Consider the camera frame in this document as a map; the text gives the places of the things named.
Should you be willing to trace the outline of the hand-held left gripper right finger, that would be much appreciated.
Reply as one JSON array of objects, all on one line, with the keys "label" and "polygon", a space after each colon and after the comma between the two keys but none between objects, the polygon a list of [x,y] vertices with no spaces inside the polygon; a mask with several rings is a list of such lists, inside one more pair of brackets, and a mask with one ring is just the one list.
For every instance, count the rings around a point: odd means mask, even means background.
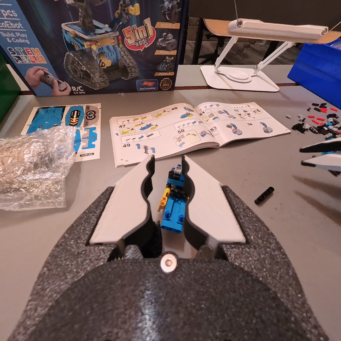
[{"label": "hand-held left gripper right finger", "polygon": [[186,202],[184,234],[191,245],[245,243],[222,184],[188,156],[182,157]]}]

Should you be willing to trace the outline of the dark flat panel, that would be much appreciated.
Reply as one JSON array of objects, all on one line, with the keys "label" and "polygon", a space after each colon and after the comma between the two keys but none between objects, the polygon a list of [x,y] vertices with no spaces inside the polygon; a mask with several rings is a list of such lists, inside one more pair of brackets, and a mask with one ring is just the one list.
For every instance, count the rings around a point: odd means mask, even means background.
[{"label": "dark flat panel", "polygon": [[230,20],[217,20],[217,19],[204,19],[204,23],[208,30],[217,36],[225,36],[225,37],[240,37],[243,39],[253,39],[253,40],[273,40],[273,41],[289,41],[294,43],[310,43],[310,44],[327,44],[335,41],[340,38],[341,32],[339,31],[329,31],[324,36],[319,39],[308,39],[308,38],[298,38],[298,37],[289,37],[286,36],[274,36],[269,33],[234,33],[229,32],[228,25],[230,24]]}]

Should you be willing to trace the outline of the pile of small brick parts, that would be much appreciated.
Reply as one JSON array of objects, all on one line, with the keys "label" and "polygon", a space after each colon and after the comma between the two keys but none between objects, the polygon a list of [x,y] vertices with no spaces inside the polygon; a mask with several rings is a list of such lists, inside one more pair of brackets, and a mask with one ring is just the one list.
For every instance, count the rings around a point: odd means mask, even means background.
[{"label": "pile of small brick parts", "polygon": [[325,140],[341,137],[341,110],[327,103],[312,103],[297,115],[298,121],[291,130],[305,134],[319,134]]}]

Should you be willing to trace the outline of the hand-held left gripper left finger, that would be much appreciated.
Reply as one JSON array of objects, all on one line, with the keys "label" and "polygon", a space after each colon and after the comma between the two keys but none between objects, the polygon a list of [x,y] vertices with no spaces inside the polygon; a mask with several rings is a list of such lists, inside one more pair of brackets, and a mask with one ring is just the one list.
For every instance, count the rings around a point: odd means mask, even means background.
[{"label": "hand-held left gripper left finger", "polygon": [[89,243],[145,245],[151,239],[154,222],[148,196],[155,157],[147,156],[114,185]]}]

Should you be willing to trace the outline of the blue yellow brick assembly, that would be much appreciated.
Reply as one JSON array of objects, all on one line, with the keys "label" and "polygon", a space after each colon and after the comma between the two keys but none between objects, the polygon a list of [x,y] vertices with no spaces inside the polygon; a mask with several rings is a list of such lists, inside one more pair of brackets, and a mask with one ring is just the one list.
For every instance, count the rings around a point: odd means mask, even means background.
[{"label": "blue yellow brick assembly", "polygon": [[158,212],[163,210],[160,226],[165,231],[182,233],[185,208],[189,198],[185,192],[184,184],[182,165],[177,164],[168,173],[167,184],[158,206]]}]

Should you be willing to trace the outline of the white laptop stand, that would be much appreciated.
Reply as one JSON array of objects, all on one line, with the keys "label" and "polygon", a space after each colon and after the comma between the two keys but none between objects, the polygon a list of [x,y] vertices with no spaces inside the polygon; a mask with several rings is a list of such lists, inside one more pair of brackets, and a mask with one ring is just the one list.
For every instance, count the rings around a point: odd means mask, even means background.
[{"label": "white laptop stand", "polygon": [[[234,33],[269,33],[274,36],[286,36],[319,39],[329,32],[326,26],[317,25],[287,25],[282,23],[267,23],[256,19],[239,18],[230,22],[229,32]],[[278,92],[279,87],[262,72],[276,57],[295,43],[285,41],[276,48],[265,60],[254,69],[244,67],[221,66],[224,58],[240,37],[232,36],[214,66],[201,66],[201,72],[207,84],[215,89],[236,91]]]}]

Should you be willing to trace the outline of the crinkled clear plastic bag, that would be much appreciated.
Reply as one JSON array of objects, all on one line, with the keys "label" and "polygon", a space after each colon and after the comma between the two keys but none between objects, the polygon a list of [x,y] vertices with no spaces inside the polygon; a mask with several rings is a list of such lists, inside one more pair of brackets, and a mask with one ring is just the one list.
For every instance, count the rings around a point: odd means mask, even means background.
[{"label": "crinkled clear plastic bag", "polygon": [[56,126],[0,140],[0,209],[66,207],[76,128]]}]

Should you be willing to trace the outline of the blue sticker sheet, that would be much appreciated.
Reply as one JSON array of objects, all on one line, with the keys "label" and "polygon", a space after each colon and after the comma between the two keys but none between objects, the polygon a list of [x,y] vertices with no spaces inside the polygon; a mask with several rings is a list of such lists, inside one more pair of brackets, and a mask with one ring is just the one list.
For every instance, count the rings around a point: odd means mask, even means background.
[{"label": "blue sticker sheet", "polygon": [[21,135],[55,126],[72,126],[77,129],[74,140],[76,162],[100,158],[100,103],[35,107]]}]

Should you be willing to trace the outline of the blue robot kit box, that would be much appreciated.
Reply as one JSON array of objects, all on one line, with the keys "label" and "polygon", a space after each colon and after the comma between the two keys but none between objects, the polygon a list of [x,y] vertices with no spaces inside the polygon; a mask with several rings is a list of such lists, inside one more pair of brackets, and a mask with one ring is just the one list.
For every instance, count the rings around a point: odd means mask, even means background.
[{"label": "blue robot kit box", "polygon": [[175,88],[189,1],[5,0],[1,53],[35,96]]}]

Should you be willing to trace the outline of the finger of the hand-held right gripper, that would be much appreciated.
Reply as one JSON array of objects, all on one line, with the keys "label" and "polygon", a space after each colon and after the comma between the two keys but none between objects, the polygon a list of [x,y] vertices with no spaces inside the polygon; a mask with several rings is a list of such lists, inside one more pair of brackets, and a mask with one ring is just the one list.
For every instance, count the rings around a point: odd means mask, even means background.
[{"label": "finger of the hand-held right gripper", "polygon": [[328,153],[328,152],[341,152],[341,138],[334,138],[325,140],[324,142],[316,143],[299,149],[302,153]]},{"label": "finger of the hand-held right gripper", "polygon": [[325,169],[334,176],[339,176],[341,174],[341,155],[323,154],[314,156],[310,159],[301,161],[301,165]]}]

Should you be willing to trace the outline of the grey desk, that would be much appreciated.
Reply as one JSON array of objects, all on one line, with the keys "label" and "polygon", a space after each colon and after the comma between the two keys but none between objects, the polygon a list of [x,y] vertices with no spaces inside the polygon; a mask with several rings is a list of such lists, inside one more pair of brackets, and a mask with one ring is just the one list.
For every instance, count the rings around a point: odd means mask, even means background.
[{"label": "grey desk", "polygon": [[20,270],[27,266],[21,242],[47,237],[50,228],[61,228],[62,236],[51,250],[33,284],[26,307],[8,340],[329,340],[309,303],[322,305],[334,300],[327,317],[336,318],[340,328],[340,278],[331,293],[314,292],[306,298],[299,277],[271,229],[253,208],[253,192],[260,177],[270,181],[275,192],[265,220],[271,227],[305,232],[296,244],[302,248],[311,234],[331,236],[333,222],[318,217],[319,205],[307,207],[299,198],[300,183],[292,185],[289,172],[299,167],[293,157],[300,142],[294,137],[265,139],[254,147],[239,145],[239,153],[211,149],[215,156],[200,154],[196,164],[222,184],[226,198],[246,238],[245,243],[193,245],[194,258],[175,256],[176,267],[161,269],[161,232],[154,223],[151,239],[145,245],[89,243],[114,185],[132,168],[115,168],[109,119],[138,115],[175,102],[191,102],[176,92],[87,95],[68,98],[39,98],[34,106],[101,103],[102,137],[100,160],[83,164],[80,181],[71,169],[67,190],[82,194],[69,213],[39,210],[1,213],[1,228],[23,223],[15,240],[1,238],[1,266],[17,255]]}]

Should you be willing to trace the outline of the office chair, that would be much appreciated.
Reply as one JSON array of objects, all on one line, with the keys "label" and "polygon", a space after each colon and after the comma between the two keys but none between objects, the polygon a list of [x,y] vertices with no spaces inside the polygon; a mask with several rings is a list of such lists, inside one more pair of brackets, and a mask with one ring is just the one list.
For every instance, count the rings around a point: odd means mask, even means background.
[{"label": "office chair", "polygon": [[217,41],[203,41],[198,58],[198,64],[203,65],[207,63],[215,64],[217,58],[219,57],[219,50],[224,47],[225,38],[218,39]]}]

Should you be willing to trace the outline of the blue plastic bin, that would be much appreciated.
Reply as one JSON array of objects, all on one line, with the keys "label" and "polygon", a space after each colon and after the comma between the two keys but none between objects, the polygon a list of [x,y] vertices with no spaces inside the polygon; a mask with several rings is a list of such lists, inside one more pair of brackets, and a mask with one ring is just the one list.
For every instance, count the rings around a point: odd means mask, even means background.
[{"label": "blue plastic bin", "polygon": [[304,44],[288,78],[341,108],[341,39]]}]

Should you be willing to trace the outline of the open instruction booklet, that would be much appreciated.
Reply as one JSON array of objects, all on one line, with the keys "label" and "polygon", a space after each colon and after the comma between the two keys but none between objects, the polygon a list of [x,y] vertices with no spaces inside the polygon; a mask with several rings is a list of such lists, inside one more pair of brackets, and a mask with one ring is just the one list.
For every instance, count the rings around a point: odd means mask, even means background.
[{"label": "open instruction booklet", "polygon": [[110,119],[115,167],[147,156],[165,159],[230,142],[290,134],[258,104],[177,103],[152,112]]}]

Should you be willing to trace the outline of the short black ridged beam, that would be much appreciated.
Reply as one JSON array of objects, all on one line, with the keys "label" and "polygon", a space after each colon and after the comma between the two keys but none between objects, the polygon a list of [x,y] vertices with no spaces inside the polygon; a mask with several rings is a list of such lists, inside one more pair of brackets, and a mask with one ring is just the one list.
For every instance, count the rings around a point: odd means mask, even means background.
[{"label": "short black ridged beam", "polygon": [[275,191],[274,187],[270,186],[268,187],[260,196],[258,196],[255,200],[254,203],[256,205],[261,204],[264,202],[273,192]]}]

